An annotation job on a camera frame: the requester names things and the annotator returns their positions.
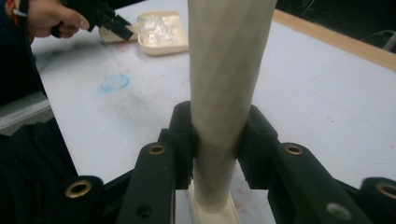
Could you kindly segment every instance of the person's hand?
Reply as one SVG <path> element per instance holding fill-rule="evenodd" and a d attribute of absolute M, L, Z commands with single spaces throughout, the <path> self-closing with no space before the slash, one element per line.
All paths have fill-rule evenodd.
<path fill-rule="evenodd" d="M 27 11 L 30 36 L 45 37 L 58 26 L 60 37 L 73 36 L 79 29 L 87 30 L 89 22 L 73 9 L 62 6 L 58 0 L 29 0 Z"/>

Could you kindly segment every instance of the dark sleeve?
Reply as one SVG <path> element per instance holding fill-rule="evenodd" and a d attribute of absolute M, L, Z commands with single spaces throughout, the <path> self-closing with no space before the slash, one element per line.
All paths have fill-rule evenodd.
<path fill-rule="evenodd" d="M 77 176 L 55 119 L 0 142 L 0 223 L 31 222 L 49 192 Z"/>
<path fill-rule="evenodd" d="M 43 91 L 27 35 L 26 18 L 17 27 L 5 12 L 6 0 L 0 0 L 0 105 L 25 95 Z M 21 1 L 27 10 L 27 1 Z"/>

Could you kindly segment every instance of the beige plastic container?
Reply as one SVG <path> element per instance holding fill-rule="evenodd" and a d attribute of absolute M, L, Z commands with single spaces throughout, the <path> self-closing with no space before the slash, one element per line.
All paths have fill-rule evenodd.
<path fill-rule="evenodd" d="M 148 55 L 173 54 L 189 50 L 189 39 L 175 11 L 140 14 L 137 23 L 127 28 L 134 32 L 130 40 L 137 40 L 141 49 Z M 99 29 L 99 34 L 107 43 L 124 41 L 104 27 Z"/>

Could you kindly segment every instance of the person's arm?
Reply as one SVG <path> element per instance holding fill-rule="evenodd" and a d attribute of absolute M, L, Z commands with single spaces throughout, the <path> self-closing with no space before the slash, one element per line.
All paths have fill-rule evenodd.
<path fill-rule="evenodd" d="M 20 26 L 20 17 L 27 17 L 30 36 L 45 37 L 51 28 L 59 25 L 61 37 L 70 37 L 79 29 L 88 29 L 88 21 L 75 10 L 62 6 L 56 0 L 29 0 L 27 12 L 20 11 L 20 0 L 6 0 L 5 12 L 15 26 Z"/>

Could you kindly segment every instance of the metal screw hole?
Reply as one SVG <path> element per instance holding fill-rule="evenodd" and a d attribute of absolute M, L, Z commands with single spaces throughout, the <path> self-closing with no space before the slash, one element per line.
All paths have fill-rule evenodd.
<path fill-rule="evenodd" d="M 92 189 L 92 183 L 88 180 L 79 180 L 67 188 L 64 193 L 66 197 L 75 199 L 84 196 Z"/>
<path fill-rule="evenodd" d="M 159 155 L 165 152 L 165 147 L 162 146 L 154 146 L 148 150 L 149 154 Z"/>
<path fill-rule="evenodd" d="M 303 149 L 297 146 L 287 146 L 286 151 L 293 155 L 301 155 L 303 154 Z"/>

